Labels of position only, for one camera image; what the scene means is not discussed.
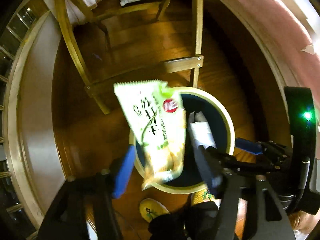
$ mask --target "pink fabric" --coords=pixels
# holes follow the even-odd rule
[[[317,54],[301,51],[312,41],[291,11],[280,0],[221,1],[229,4],[247,20],[274,57],[285,78],[286,73],[292,72],[299,86],[311,88],[314,103],[320,109],[320,58]],[[292,79],[285,81],[289,86],[295,85]]]

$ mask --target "black device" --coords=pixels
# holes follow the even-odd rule
[[[257,155],[257,163],[239,162],[213,147],[200,145],[194,150],[202,179],[221,199],[210,239],[233,239],[239,198],[248,201],[243,239],[294,240],[288,214],[295,210],[315,214],[319,210],[320,195],[310,188],[316,161],[312,94],[310,89],[293,87],[286,87],[285,94],[293,149],[272,141],[252,143],[238,138],[236,146]],[[112,172],[66,181],[45,215],[37,239],[88,240],[85,196],[92,199],[98,240],[123,239],[111,198],[125,190],[133,152],[131,146],[124,161],[112,165]]]

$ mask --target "foot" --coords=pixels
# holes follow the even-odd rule
[[[191,206],[207,201],[214,201],[217,206],[220,205],[220,200],[216,199],[214,195],[210,194],[207,188],[191,195]]]
[[[169,214],[169,211],[166,209],[164,205],[151,198],[146,198],[142,200],[139,209],[141,216],[148,223],[150,223],[153,219],[155,219],[158,216]]]

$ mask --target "black pants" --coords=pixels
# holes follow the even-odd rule
[[[149,224],[150,240],[187,240],[186,230],[192,240],[211,239],[211,228],[214,225],[218,207],[213,201],[194,205],[183,213],[158,216]]]

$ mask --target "cracker package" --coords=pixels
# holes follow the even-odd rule
[[[179,177],[186,137],[180,93],[159,80],[117,83],[114,92],[145,154],[142,189]]]

